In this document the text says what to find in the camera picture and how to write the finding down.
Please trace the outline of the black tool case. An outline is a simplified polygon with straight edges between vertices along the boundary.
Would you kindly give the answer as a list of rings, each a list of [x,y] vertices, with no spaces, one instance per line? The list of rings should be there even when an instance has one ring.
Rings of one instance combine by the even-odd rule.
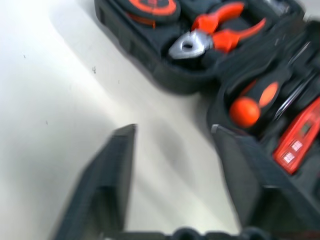
[[[305,10],[296,0],[177,1],[181,7],[178,20],[155,28],[130,18],[118,0],[94,0],[94,5],[98,20],[162,87],[177,94],[192,94],[216,86],[216,95],[206,114],[209,130],[218,124],[251,136],[273,159],[288,126],[320,97],[320,17],[305,20]],[[197,58],[169,56],[169,48],[191,31],[197,16],[215,12],[231,2],[243,2],[245,8],[239,17],[220,24],[217,31],[242,31],[266,18],[263,29],[239,41],[228,53],[212,48]],[[307,42],[311,42],[310,48],[293,63],[293,75],[281,87],[271,108],[252,127],[242,128],[234,123],[229,110],[241,92],[255,79],[282,62],[287,63]],[[319,171],[315,173],[314,188],[320,185],[320,132],[294,174],[282,169],[291,177],[311,178],[316,168]]]

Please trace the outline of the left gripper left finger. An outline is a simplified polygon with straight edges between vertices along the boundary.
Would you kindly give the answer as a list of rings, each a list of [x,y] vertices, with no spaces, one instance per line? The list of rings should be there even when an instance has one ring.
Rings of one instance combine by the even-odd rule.
[[[113,131],[84,169],[53,240],[114,240],[123,231],[137,125]]]

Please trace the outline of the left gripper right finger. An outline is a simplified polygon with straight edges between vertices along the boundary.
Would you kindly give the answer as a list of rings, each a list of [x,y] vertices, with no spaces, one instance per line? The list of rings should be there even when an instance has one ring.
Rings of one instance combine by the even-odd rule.
[[[320,240],[320,197],[311,177],[289,176],[251,136],[220,124],[210,128],[243,232],[278,240]]]

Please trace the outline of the orange black tape measure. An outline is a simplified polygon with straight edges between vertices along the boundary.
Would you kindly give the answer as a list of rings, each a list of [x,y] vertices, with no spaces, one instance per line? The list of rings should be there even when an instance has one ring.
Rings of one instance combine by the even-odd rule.
[[[134,21],[155,28],[177,21],[181,5],[177,0],[118,0]]]

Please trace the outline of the orange handled pliers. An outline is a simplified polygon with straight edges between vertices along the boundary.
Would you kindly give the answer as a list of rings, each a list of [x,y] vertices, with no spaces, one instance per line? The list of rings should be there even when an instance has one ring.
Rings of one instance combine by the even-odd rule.
[[[254,26],[236,31],[223,29],[217,31],[220,24],[238,18],[245,4],[240,1],[227,3],[216,11],[198,15],[191,31],[181,35],[169,48],[168,55],[174,60],[193,59],[202,56],[207,50],[215,49],[224,53],[232,51],[244,39],[257,34],[265,26],[263,18]]]

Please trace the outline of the orange black handled screwdriver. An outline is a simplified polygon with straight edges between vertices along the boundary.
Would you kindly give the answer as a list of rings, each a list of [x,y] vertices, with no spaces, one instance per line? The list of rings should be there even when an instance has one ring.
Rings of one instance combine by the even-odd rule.
[[[234,100],[229,109],[232,121],[242,128],[250,128],[271,108],[279,96],[282,86],[293,76],[293,64],[308,50],[308,41],[288,62],[256,78]]]

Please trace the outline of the orange voltage tester pen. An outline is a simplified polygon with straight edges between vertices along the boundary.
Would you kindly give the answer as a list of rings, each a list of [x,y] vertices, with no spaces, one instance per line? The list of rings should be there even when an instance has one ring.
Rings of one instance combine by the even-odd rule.
[[[320,97],[306,107],[288,126],[272,154],[273,159],[288,174],[294,174],[318,133],[320,133]]]

